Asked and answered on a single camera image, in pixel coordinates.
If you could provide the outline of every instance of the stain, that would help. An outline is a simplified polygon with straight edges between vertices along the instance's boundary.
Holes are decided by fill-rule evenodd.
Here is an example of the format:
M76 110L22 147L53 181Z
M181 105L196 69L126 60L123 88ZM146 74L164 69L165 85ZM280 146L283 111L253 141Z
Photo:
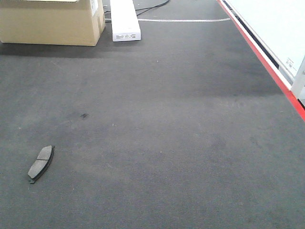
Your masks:
M84 114L81 115L81 117L82 117L83 119L88 118L88 116L89 116L89 114L87 114L87 113L84 113Z

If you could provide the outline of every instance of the black strip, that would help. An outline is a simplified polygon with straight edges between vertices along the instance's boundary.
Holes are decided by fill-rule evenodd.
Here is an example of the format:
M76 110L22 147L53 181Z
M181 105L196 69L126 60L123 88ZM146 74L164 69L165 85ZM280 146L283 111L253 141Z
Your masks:
M305 110L305 105L301 102L301 100L298 99L298 101L299 101L300 105L303 107L303 109Z
M226 2L223 1L223 3L231 10L231 6ZM246 29L246 31L248 32L248 34L253 38L253 40L258 44L258 46L263 50L263 52L267 55L267 57L269 58L269 60L271 60L271 62L273 63L273 65L278 69L280 67L280 65L277 63L277 61L272 57L272 55L267 51L267 49L259 42L259 40L255 37L255 35L251 32L251 30L248 28L248 26L246 26L246 24L243 22L243 20L241 20L240 17L235 16L236 19L241 23L241 25Z

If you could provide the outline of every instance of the floor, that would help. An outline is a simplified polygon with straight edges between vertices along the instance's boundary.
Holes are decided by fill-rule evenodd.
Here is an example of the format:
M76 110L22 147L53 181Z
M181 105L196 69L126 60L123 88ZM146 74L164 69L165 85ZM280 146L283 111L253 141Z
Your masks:
M227 15L180 0L141 18ZM234 24L140 27L139 42L108 23L96 47L0 44L0 228L303 229L304 122Z

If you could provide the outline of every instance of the sticker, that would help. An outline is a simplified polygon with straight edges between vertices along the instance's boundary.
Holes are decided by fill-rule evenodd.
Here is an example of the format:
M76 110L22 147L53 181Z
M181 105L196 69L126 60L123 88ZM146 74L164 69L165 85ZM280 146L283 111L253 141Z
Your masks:
M90 5L91 5L91 13L93 16L99 7L99 4L97 0L90 0Z

